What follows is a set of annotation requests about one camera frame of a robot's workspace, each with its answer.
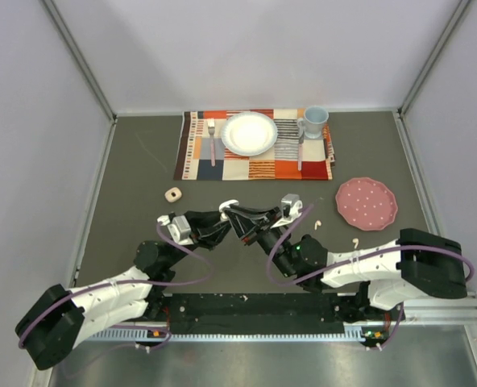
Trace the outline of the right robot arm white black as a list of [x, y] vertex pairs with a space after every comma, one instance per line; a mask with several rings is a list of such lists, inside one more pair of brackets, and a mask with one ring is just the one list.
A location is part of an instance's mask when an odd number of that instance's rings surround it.
[[356, 284], [353, 296], [336, 296], [336, 313], [347, 322], [377, 318], [384, 311], [412, 299], [430, 296], [462, 299], [467, 296], [471, 267], [458, 243], [413, 228], [398, 238], [352, 252], [330, 252], [311, 235], [291, 243], [292, 231], [310, 209], [296, 195], [279, 206], [256, 210], [235, 200], [219, 207], [237, 237], [246, 245], [257, 243], [267, 254], [266, 274], [277, 268], [283, 285], [298, 285], [320, 293]]

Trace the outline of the white glossy charging case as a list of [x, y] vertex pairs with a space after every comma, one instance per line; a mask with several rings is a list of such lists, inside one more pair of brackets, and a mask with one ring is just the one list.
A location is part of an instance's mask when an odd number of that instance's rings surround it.
[[228, 220], [228, 217], [225, 213], [225, 210], [229, 210], [232, 206], [234, 205], [238, 205], [239, 204], [239, 201], [236, 200], [236, 199], [230, 199], [230, 200], [227, 200], [225, 202], [223, 202], [219, 207], [218, 207], [218, 210], [219, 210], [219, 213], [220, 213], [220, 219], [222, 221], [227, 221]]

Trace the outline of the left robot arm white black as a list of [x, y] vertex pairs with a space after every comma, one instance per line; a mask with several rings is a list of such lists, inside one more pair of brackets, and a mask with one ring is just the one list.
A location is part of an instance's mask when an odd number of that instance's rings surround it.
[[163, 312], [163, 291], [173, 286], [174, 266], [195, 251], [216, 248], [230, 231], [217, 211], [188, 211], [157, 221], [166, 235], [139, 244], [131, 268], [92, 285], [66, 289], [54, 285], [40, 296], [15, 327], [19, 348], [40, 371], [59, 364], [82, 341], [126, 320], [155, 319]]

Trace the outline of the beige case with black oval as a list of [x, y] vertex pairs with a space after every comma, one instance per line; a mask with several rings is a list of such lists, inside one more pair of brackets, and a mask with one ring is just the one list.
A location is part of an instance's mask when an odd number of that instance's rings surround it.
[[167, 202], [174, 203], [182, 198], [182, 192], [178, 187], [172, 187], [165, 192], [164, 197]]

